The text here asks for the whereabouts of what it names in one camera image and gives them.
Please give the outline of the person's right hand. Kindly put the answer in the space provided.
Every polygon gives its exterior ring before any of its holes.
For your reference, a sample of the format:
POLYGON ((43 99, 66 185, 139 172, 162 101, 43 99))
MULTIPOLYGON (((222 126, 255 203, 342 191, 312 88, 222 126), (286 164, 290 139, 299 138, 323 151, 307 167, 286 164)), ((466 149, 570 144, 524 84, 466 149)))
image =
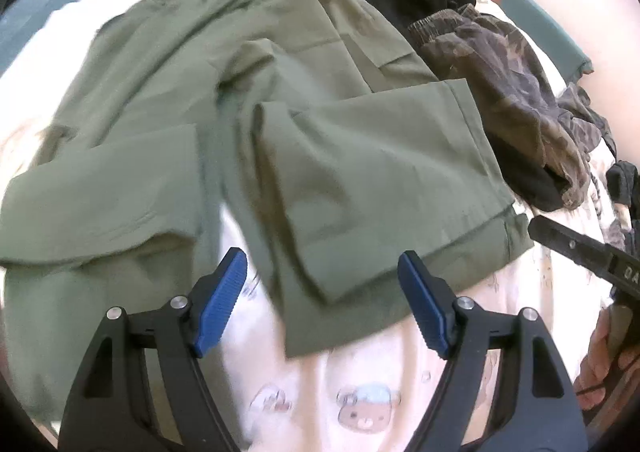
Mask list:
MULTIPOLYGON (((614 362, 614 354, 608 350, 611 334, 610 316, 610 308, 600 311, 596 328, 591 334, 588 352, 582 359, 580 373, 574 382, 574 391, 582 411, 600 408, 606 397, 604 380, 614 362)), ((615 408, 623 409, 639 388, 639 345, 624 348, 618 356, 617 364, 624 374, 620 380, 622 393, 616 400, 615 408)))

